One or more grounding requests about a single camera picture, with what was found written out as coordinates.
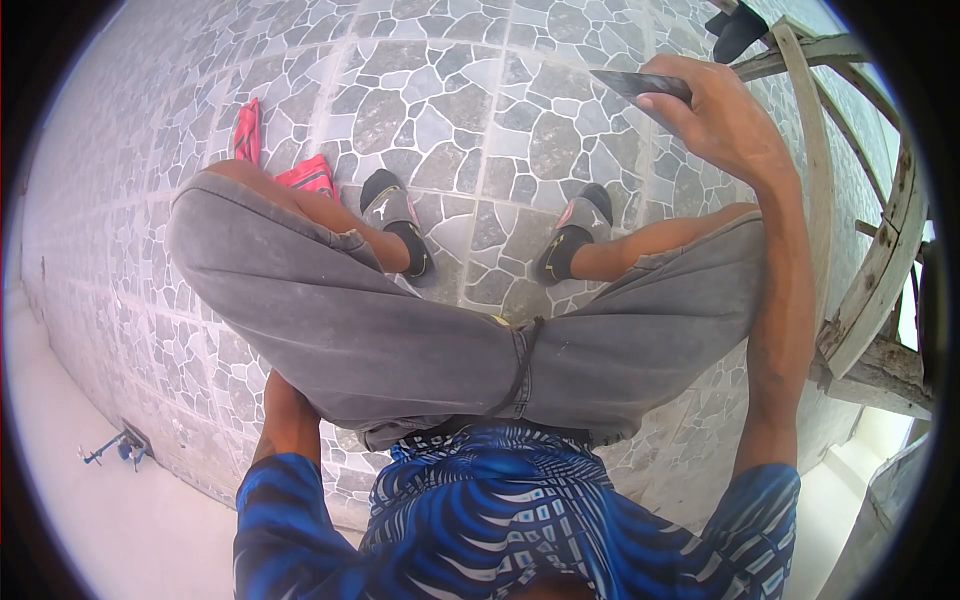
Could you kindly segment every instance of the rolled pant leg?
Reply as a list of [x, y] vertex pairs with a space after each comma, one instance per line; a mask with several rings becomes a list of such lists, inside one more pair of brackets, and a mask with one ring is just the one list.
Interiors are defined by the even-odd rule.
[[544, 325], [525, 419], [633, 437], [750, 332], [766, 270], [759, 211], [676, 250], [642, 256], [582, 309]]
[[356, 231], [333, 233], [201, 172], [175, 200], [168, 239], [198, 296], [370, 449], [482, 415], [510, 389], [519, 334], [402, 290]]

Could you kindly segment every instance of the blue patterned shirt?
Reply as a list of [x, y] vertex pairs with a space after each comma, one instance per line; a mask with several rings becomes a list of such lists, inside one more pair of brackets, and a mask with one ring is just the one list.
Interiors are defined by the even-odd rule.
[[731, 482], [701, 537], [613, 490], [589, 447], [511, 425], [410, 438], [377, 477], [355, 550], [333, 529], [316, 465], [257, 462], [237, 493], [237, 598], [499, 599], [572, 573], [597, 598], [779, 598], [800, 477]]

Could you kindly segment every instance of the metal scraper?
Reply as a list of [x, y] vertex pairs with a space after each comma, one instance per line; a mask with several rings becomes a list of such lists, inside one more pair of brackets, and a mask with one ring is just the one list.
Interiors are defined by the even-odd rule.
[[[661, 94], [670, 94], [683, 100], [687, 106], [692, 108], [693, 92], [682, 79], [676, 77], [667, 77], [665, 75], [653, 75], [651, 73], [625, 73], [623, 71], [590, 71], [590, 75], [600, 80], [603, 85], [609, 87], [620, 94], [627, 101], [636, 107], [636, 97], [646, 92], [658, 92]], [[641, 108], [650, 118], [660, 123], [667, 131], [677, 132], [666, 123], [657, 113]]]

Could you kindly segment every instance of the red cloth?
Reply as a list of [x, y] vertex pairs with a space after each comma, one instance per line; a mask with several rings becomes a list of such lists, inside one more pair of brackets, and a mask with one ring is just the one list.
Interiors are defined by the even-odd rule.
[[260, 166], [260, 101], [254, 98], [237, 112], [233, 130], [233, 155]]
[[330, 167], [326, 165], [324, 155], [316, 155], [297, 163], [297, 166], [293, 169], [277, 175], [274, 180], [287, 187], [326, 194], [333, 200], [340, 202], [340, 195], [337, 194], [337, 188], [333, 185], [331, 175]]
[[[233, 131], [233, 155], [257, 166], [260, 164], [260, 102], [257, 98], [245, 107], [240, 107], [237, 113], [237, 128]], [[340, 202], [332, 176], [324, 156], [316, 155], [277, 175], [274, 180], [287, 187], [326, 194]]]

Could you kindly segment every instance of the person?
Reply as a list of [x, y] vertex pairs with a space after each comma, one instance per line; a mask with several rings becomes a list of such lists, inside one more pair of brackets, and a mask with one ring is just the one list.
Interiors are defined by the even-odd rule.
[[[181, 190], [174, 260], [273, 365], [237, 492], [236, 597], [782, 594], [800, 486], [796, 411], [814, 342], [800, 179], [730, 68], [657, 56], [642, 71], [686, 80], [692, 109], [662, 94], [637, 105], [752, 186], [759, 210], [732, 204], [612, 241], [609, 198], [589, 185], [536, 270], [546, 284], [611, 285], [547, 321], [507, 326], [384, 277], [418, 286], [438, 276], [389, 172], [365, 183], [364, 220], [238, 161]], [[748, 334], [749, 409], [732, 480], [695, 536], [618, 495], [591, 450], [633, 436], [646, 412]], [[370, 492], [358, 550], [324, 505], [321, 419], [394, 459]]]

